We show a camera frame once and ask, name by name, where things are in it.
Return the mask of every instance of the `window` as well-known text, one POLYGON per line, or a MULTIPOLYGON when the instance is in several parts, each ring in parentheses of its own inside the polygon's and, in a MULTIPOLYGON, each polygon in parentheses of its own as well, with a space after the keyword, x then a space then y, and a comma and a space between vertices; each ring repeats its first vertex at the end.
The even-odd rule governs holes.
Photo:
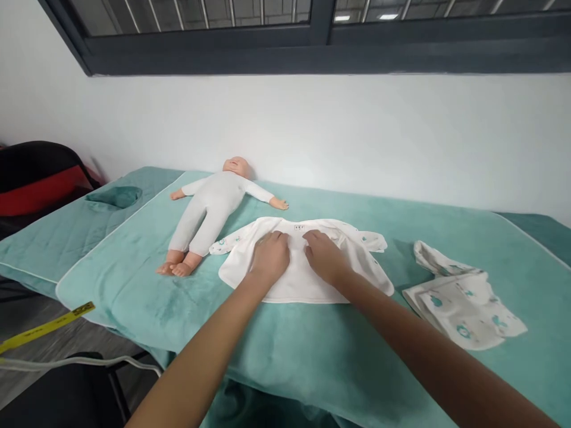
POLYGON ((39 0, 88 75, 571 71, 571 0, 39 0))

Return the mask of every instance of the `yellow measuring tape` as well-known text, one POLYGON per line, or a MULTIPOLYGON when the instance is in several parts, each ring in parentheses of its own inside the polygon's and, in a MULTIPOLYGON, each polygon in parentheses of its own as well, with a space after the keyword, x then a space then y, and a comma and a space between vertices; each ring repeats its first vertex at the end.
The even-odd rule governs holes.
POLYGON ((36 328, 28 330, 27 332, 20 333, 17 336, 7 339, 0 345, 0 354, 8 351, 9 349, 17 348, 28 342, 32 342, 32 340, 45 336, 46 334, 51 333, 52 331, 57 330, 58 328, 63 327, 72 321, 75 321, 93 309, 95 309, 93 302, 86 303, 53 321, 42 324, 36 328))

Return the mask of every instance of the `doll foot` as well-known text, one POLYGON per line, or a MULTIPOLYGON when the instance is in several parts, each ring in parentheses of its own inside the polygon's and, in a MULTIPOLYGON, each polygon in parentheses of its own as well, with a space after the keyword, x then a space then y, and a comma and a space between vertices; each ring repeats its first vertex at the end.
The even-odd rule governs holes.
POLYGON ((157 269, 156 269, 156 273, 158 273, 159 275, 172 275, 172 262, 165 262, 162 265, 160 265, 157 269))
POLYGON ((182 263, 171 265, 172 274, 176 276, 189 276, 202 261, 202 256, 188 253, 182 263))
POLYGON ((172 274, 176 276, 189 276, 195 269, 195 266, 189 266, 186 263, 179 263, 177 265, 171 265, 172 274))

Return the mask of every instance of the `folded baby garment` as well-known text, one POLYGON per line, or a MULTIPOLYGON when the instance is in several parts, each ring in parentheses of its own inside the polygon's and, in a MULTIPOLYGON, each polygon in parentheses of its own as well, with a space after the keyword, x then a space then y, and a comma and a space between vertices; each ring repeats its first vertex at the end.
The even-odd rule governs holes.
POLYGON ((339 220, 321 219, 290 222, 278 217, 260 217, 210 247, 211 254, 225 254, 228 258, 218 272, 220 278, 236 288, 252 264, 254 246, 272 231, 290 235, 290 265, 263 299, 270 303, 347 303, 335 288, 324 282, 309 266, 305 256, 307 241, 303 235, 317 229, 337 245, 351 267, 363 275, 383 293, 391 295, 394 287, 379 263, 369 253, 382 253, 387 248, 385 238, 375 232, 361 232, 339 220))
POLYGON ((403 291, 412 309, 467 350, 486 350, 528 329, 492 291, 483 270, 450 260, 422 241, 415 242, 416 262, 433 281, 403 291))

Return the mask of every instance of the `white cable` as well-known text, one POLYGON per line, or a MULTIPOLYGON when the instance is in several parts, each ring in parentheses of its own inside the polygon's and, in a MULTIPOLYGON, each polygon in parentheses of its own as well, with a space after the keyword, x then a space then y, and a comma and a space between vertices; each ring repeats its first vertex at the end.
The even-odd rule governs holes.
POLYGON ((162 371, 156 366, 151 364, 139 363, 131 357, 123 356, 113 358, 111 360, 97 360, 95 358, 87 357, 71 357, 60 361, 50 361, 48 363, 35 363, 33 361, 13 360, 11 358, 0 357, 0 369, 17 370, 20 372, 43 372, 56 367, 66 366, 68 364, 87 364, 88 366, 110 366, 112 364, 126 361, 132 366, 142 370, 153 370, 158 377, 161 377, 162 371))

